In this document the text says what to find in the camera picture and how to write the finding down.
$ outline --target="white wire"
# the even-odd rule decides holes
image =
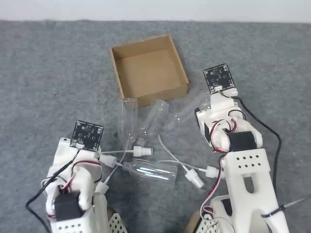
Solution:
[[[196,166],[193,166],[193,165],[190,165],[190,164],[186,164],[184,162],[180,162],[180,161],[177,161],[177,160],[158,160],[157,162],[159,162],[159,163],[172,162],[172,163],[178,163],[178,164],[181,164],[181,165],[185,165],[185,166],[191,167],[191,168],[199,170],[199,171],[206,170],[204,168],[199,168],[199,167],[196,167]]]
[[[173,155],[172,152],[170,152],[170,150],[167,149],[167,147],[164,145],[164,143],[163,143],[162,140],[161,140],[160,135],[158,135],[157,137],[158,137],[159,142],[160,142],[161,146],[163,147],[163,149],[166,150],[166,152],[167,152],[171,157],[173,157],[176,161],[180,162],[179,159],[177,159],[176,156]],[[189,170],[185,167],[185,165],[182,164],[181,166],[183,167],[183,169],[184,169],[186,172],[189,171]]]
[[[128,143],[129,143],[129,140],[127,140],[126,142],[126,148],[128,147]],[[125,158],[125,155],[126,155],[127,151],[125,150],[124,151],[124,154],[122,156],[122,158],[120,159],[119,163],[122,163],[123,159]],[[107,184],[108,181],[110,180],[111,176],[113,175],[113,173],[115,173],[115,171],[118,169],[119,166],[115,166],[115,168],[111,171],[111,173],[107,176],[106,180],[104,181],[104,184]]]
[[[215,218],[213,218],[213,219],[206,219],[206,218],[204,218],[204,221],[212,222],[212,221],[214,221],[214,220],[216,220],[216,219],[225,220],[226,223],[228,223],[228,225],[230,226],[231,231],[232,231],[233,233],[235,233],[234,228],[233,228],[231,222],[229,222],[229,220],[226,219],[226,218],[224,218],[224,217],[215,217]],[[213,226],[215,226],[215,225],[217,225],[217,224],[218,224],[218,222],[216,222],[215,224],[210,225],[210,226],[206,229],[205,232],[207,232],[211,227],[213,227]]]
[[[113,153],[123,153],[123,152],[132,152],[133,150],[114,150],[114,151],[104,151],[101,154],[113,154]]]

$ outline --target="cardboard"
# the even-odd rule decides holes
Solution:
[[[170,35],[112,47],[110,53],[122,98],[136,98],[140,107],[187,94],[189,81]]]

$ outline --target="white cap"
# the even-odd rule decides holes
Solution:
[[[99,162],[101,162],[101,163],[103,163],[109,167],[114,167],[116,165],[116,161],[117,161],[117,158],[112,156],[112,155],[102,154],[99,157]]]
[[[202,188],[204,186],[203,181],[198,176],[198,173],[194,169],[188,171],[185,175],[188,181],[192,182],[197,188]]]
[[[213,166],[207,166],[205,170],[205,176],[210,178],[217,178],[219,173],[219,169]],[[221,173],[221,178],[225,178],[225,174]]]
[[[105,194],[108,189],[108,185],[106,185],[104,182],[99,182],[96,186],[95,193]]]
[[[141,157],[144,155],[152,155],[153,154],[153,149],[152,148],[145,148],[145,147],[139,147],[139,146],[134,146],[134,157]]]

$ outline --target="black cable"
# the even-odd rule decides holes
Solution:
[[[36,195],[34,195],[32,198],[30,198],[25,205],[25,208],[36,217],[36,219],[38,219],[41,224],[44,226],[45,230],[47,233],[51,233],[48,225],[44,222],[44,220],[29,206],[32,202],[34,202],[42,193],[43,191],[47,188],[47,186],[49,186],[50,183],[55,181],[55,178],[62,173],[67,167],[69,167],[70,164],[73,163],[73,161],[75,160],[75,158],[77,157],[78,153],[80,152],[80,150],[77,151],[77,153],[75,154],[75,156],[73,157],[72,160],[70,160],[67,164],[63,165],[57,172],[55,172],[51,178],[39,189],[39,191],[37,192]]]
[[[272,178],[272,184],[273,184],[273,189],[276,193],[276,173],[277,173],[277,163],[278,163],[278,156],[280,154],[280,151],[281,151],[281,147],[282,147],[282,139],[280,137],[280,135],[275,132],[273,129],[271,129],[269,126],[267,126],[265,123],[263,123],[261,120],[259,120],[247,107],[246,105],[244,104],[243,100],[240,98],[240,97],[237,97],[237,96],[226,96],[224,95],[222,92],[220,92],[221,95],[223,95],[224,97],[227,97],[227,98],[232,98],[232,99],[235,99],[235,100],[239,100],[241,105],[243,106],[243,108],[245,109],[245,111],[247,111],[249,113],[249,115],[251,115],[251,117],[253,119],[255,119],[259,124],[261,124],[263,127],[265,127],[267,130],[269,130],[271,133],[273,133],[277,139],[278,139],[278,146],[277,146],[277,150],[276,150],[276,155],[274,157],[274,165],[273,165],[273,178]]]
[[[232,109],[232,110],[230,110],[230,111],[228,112],[228,116],[230,116],[230,113],[232,113],[232,112],[234,112],[234,111],[242,113],[242,114],[243,114],[244,120],[246,120],[246,114],[245,114],[243,111],[238,110],[238,109]]]

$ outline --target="plastic vial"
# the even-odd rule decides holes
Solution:
[[[118,104],[118,137],[125,149],[137,138],[137,107],[137,99],[121,99]]]
[[[174,130],[186,123],[189,119],[195,118],[194,110],[197,107],[200,110],[205,110],[210,106],[209,96],[209,93],[194,90],[185,98],[186,104],[180,112],[169,114],[169,120],[165,124],[165,129]]]
[[[169,111],[169,107],[170,105],[163,100],[155,101],[147,118],[138,130],[136,145],[143,147],[159,134],[162,123]]]
[[[175,184],[177,175],[176,166],[143,159],[124,162],[123,165],[124,169],[129,171],[131,176],[160,181],[170,185]]]

